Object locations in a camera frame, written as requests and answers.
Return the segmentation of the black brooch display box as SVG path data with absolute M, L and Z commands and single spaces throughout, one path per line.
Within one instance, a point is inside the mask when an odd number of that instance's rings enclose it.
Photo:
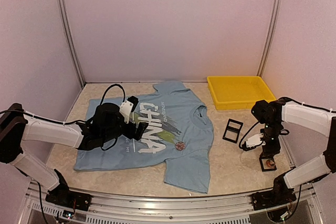
M 236 144 L 243 125 L 243 122 L 228 119 L 222 139 Z

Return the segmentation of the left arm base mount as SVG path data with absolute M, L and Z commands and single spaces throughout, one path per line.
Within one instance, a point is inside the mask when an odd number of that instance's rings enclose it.
M 88 211 L 92 196 L 71 190 L 49 191 L 45 200 L 73 210 Z

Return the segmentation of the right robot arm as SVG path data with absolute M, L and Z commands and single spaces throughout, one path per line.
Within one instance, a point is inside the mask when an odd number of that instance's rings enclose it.
M 263 125 L 260 133 L 249 138 L 246 146 L 262 147 L 259 157 L 263 171 L 274 170 L 275 155 L 280 152 L 279 137 L 286 134 L 285 126 L 305 129 L 326 140 L 326 149 L 318 156 L 277 176 L 272 189 L 252 194 L 255 209 L 287 204 L 296 200 L 294 189 L 316 182 L 335 173 L 335 111 L 298 102 L 288 97 L 275 101 L 260 100 L 251 109 L 257 122 Z

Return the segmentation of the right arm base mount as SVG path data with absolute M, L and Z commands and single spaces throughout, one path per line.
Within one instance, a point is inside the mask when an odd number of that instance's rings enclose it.
M 275 195 L 272 190 L 256 192 L 251 195 L 254 211 L 288 204 L 296 201 L 296 199 L 296 195 L 293 192 Z

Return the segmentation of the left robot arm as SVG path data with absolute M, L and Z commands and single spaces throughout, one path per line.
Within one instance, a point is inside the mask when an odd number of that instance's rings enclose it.
M 138 98 L 134 96 L 123 97 L 120 105 L 101 100 L 91 118 L 72 122 L 42 118 L 27 112 L 21 104 L 14 103 L 1 112 L 1 163 L 13 165 L 43 186 L 47 190 L 47 202 L 86 210 L 91 196 L 70 190 L 59 171 L 49 168 L 24 150 L 21 143 L 40 141 L 80 151 L 96 148 L 104 151 L 106 142 L 116 142 L 122 135 L 138 141 L 149 126 L 146 122 L 135 123 L 131 120 L 138 103 Z

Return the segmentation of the light blue printed t-shirt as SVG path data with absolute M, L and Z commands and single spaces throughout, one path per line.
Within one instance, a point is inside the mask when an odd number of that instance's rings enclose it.
M 197 193 L 208 192 L 208 154 L 214 129 L 206 105 L 180 81 L 153 85 L 154 92 L 139 95 L 135 122 L 149 124 L 139 141 L 120 136 L 91 151 L 78 151 L 76 171 L 105 171 L 166 164 L 164 182 Z M 184 142 L 182 151 L 175 148 Z

